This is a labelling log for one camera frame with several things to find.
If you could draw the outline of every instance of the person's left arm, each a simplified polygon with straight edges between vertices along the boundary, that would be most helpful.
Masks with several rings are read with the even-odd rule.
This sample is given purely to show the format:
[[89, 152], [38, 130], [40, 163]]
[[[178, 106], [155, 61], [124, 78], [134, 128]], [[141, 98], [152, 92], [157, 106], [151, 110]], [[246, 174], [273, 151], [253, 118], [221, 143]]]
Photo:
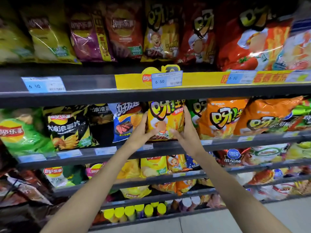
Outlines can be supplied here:
[[98, 173], [83, 185], [44, 226], [41, 233], [88, 232], [118, 173], [127, 159], [159, 131], [145, 134], [147, 113], [125, 144], [116, 151]]

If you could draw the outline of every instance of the black shelf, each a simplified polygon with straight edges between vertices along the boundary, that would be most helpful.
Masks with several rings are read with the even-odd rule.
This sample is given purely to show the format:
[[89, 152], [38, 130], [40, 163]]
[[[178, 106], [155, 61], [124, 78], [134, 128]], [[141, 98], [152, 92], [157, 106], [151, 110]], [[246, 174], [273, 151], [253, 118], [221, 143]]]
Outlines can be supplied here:
[[[282, 143], [295, 143], [295, 142], [299, 143], [311, 140], [311, 133], [307, 132], [300, 132], [297, 136], [294, 137], [283, 137], [284, 135], [285, 134], [273, 134], [273, 133], [259, 134], [256, 135], [252, 141], [243, 141], [243, 142], [238, 142], [239, 137], [234, 137], [231, 139], [215, 139], [212, 141], [212, 144], [203, 145], [203, 147], [206, 151], [214, 151], [221, 149], [246, 148], [261, 145], [282, 144]], [[82, 156], [78, 157], [61, 159], [60, 157], [55, 156], [47, 158], [47, 160], [43, 161], [19, 163], [17, 167], [19, 169], [40, 169], [55, 166], [105, 162], [108, 161], [113, 156], [113, 154], [96, 156], [95, 149], [96, 148], [80, 149]], [[157, 142], [153, 143], [153, 149], [137, 151], [132, 156], [130, 156], [130, 159], [176, 155], [182, 153], [185, 152], [184, 149], [178, 143], [178, 141]]]
[[[310, 159], [299, 159], [294, 161], [284, 161], [279, 163], [264, 163], [260, 165], [253, 166], [241, 166], [241, 167], [233, 167], [233, 168], [225, 168], [225, 170], [230, 174], [237, 174], [243, 172], [258, 172], [265, 169], [277, 169], [282, 167], [293, 167], [293, 166], [301, 166], [311, 164]], [[176, 182], [181, 180], [191, 180], [191, 179], [199, 179], [206, 177], [206, 173], [203, 170], [197, 171], [188, 171], [188, 172], [179, 172], [168, 175], [154, 176], [148, 177], [143, 180], [124, 180], [123, 183], [114, 184], [112, 189], [123, 189], [123, 188], [131, 188], [136, 186], [144, 186], [144, 185], [152, 185], [152, 184], [163, 184], [168, 182]], [[53, 195], [55, 197], [67, 197], [72, 196], [77, 190], [79, 190], [84, 184], [72, 186], [72, 187], [63, 187], [63, 188], [54, 188]]]
[[[309, 180], [311, 179], [311, 175], [301, 175], [301, 176], [294, 176], [294, 177], [286, 177], [281, 178], [278, 180], [275, 180], [270, 183], [261, 184], [261, 185], [244, 185], [245, 188], [256, 188], [260, 186], [267, 186], [267, 185], [276, 185], [276, 184], [282, 184], [282, 183], [288, 183], [288, 182], [295, 182], [295, 181], [301, 181], [301, 180]], [[177, 194], [168, 194], [157, 190], [152, 190], [152, 193], [146, 197], [143, 197], [142, 199], [125, 199], [125, 200], [119, 200], [119, 201], [111, 201], [103, 204], [101, 206], [101, 210], [109, 209], [109, 208], [118, 208], [118, 207], [126, 207], [126, 206], [132, 206], [132, 205], [138, 205], [138, 204], [149, 204], [154, 202], [164, 202], [166, 200], [175, 200], [175, 199], [181, 199], [181, 198], [187, 198], [192, 196], [201, 196], [206, 194], [213, 194], [216, 193], [215, 188], [209, 188], [200, 184], [196, 184], [193, 186], [188, 192], [184, 193], [182, 196], [178, 196]]]
[[[291, 196], [289, 196], [283, 200], [266, 200], [266, 201], [261, 201], [261, 202], [262, 202], [262, 204], [271, 204], [271, 203], [278, 203], [278, 202], [287, 201], [287, 200], [307, 198], [310, 196], [311, 196], [311, 194], [308, 194], [308, 195], [291, 195]], [[178, 212], [178, 213], [171, 213], [171, 214], [167, 214], [167, 215], [163, 215], [163, 216], [153, 216], [153, 217], [149, 217], [149, 218], [136, 219], [133, 222], [127, 221], [127, 222], [123, 222], [123, 223], [98, 224], [98, 225], [92, 226], [89, 229], [89, 231], [98, 231], [98, 230], [115, 228], [115, 227], [135, 225], [135, 224], [139, 224], [139, 223], [154, 222], [154, 221], [159, 221], [159, 220], [171, 219], [171, 218], [182, 217], [182, 216], [189, 216], [189, 215], [218, 211], [218, 210], [224, 210], [224, 209], [227, 209], [227, 208], [203, 208], [203, 209], [198, 209], [198, 210], [189, 211], [189, 212]]]
[[[196, 88], [166, 88], [142, 90], [117, 90], [115, 74], [142, 73], [147, 67], [161, 68], [168, 62], [140, 63], [136, 61], [106, 64], [21, 64], [0, 68], [0, 108], [25, 108], [40, 106], [83, 105], [114, 102], [162, 101], [175, 99], [219, 98], [240, 96], [273, 96], [309, 94], [311, 84], [275, 84], [212, 86]], [[184, 72], [213, 72], [207, 64], [181, 66]], [[28, 92], [21, 77], [60, 76], [65, 85], [63, 93]]]

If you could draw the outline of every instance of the yellow lid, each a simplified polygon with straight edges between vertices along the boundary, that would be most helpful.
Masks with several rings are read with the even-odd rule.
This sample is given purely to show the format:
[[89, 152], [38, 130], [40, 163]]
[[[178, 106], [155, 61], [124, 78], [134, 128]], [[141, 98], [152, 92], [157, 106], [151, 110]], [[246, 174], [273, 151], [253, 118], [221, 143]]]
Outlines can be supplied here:
[[166, 206], [165, 204], [161, 203], [157, 207], [158, 213], [159, 214], [165, 214], [166, 213]]
[[154, 207], [154, 208], [155, 208], [156, 206], [158, 206], [158, 205], [159, 205], [159, 202], [151, 203], [151, 206]]
[[117, 218], [121, 218], [123, 215], [124, 215], [124, 208], [123, 207], [115, 209], [115, 216]]
[[104, 218], [106, 219], [111, 219], [115, 214], [115, 210], [113, 208], [105, 209], [103, 212], [104, 212]]
[[153, 214], [153, 207], [150, 204], [147, 204], [145, 207], [145, 214], [150, 216]]
[[138, 205], [134, 205], [136, 211], [140, 212], [144, 210], [145, 205], [144, 204], [138, 204]]
[[125, 207], [124, 212], [125, 212], [126, 216], [132, 216], [135, 212], [135, 208], [134, 208], [134, 206], [127, 206], [127, 207]]

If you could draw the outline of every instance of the blue chip bag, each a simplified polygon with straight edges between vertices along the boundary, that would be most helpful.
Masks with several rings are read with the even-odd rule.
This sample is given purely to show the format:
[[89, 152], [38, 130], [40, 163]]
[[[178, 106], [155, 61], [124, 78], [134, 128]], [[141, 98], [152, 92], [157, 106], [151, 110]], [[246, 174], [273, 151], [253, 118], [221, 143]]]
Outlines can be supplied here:
[[199, 167], [199, 164], [189, 155], [185, 154], [185, 158], [186, 158], [186, 163], [187, 163], [187, 168], [197, 168]]
[[108, 106], [114, 115], [113, 142], [126, 140], [142, 120], [139, 102], [111, 103]]

